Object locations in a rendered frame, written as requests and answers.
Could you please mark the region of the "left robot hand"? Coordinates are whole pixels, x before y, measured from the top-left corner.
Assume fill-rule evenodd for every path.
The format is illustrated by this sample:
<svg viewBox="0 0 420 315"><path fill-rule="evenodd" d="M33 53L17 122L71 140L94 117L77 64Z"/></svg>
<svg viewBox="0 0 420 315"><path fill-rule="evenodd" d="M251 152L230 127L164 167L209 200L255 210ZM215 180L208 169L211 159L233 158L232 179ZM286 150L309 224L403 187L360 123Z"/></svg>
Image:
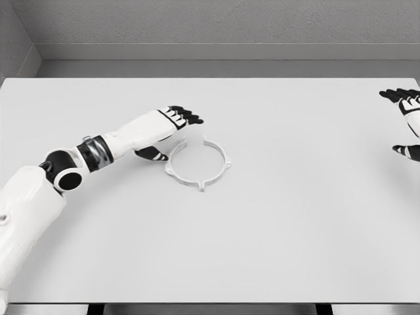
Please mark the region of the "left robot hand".
<svg viewBox="0 0 420 315"><path fill-rule="evenodd" d="M140 116L134 126L135 154L150 161L167 161L166 154L154 144L171 137L176 131L188 125L200 125L204 120L181 106L169 106Z"/></svg>

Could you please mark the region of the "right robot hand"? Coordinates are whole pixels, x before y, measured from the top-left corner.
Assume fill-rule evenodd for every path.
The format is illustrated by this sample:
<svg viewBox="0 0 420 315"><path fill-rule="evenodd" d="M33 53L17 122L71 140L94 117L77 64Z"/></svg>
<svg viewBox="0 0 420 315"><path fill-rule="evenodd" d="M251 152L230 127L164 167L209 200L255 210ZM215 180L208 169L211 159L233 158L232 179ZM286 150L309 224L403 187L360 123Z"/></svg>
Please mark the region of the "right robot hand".
<svg viewBox="0 0 420 315"><path fill-rule="evenodd" d="M387 89L380 91L379 95L397 105L399 111L405 117L409 129L420 140L420 91L401 88ZM392 149L401 156L420 162L420 144L394 145Z"/></svg>

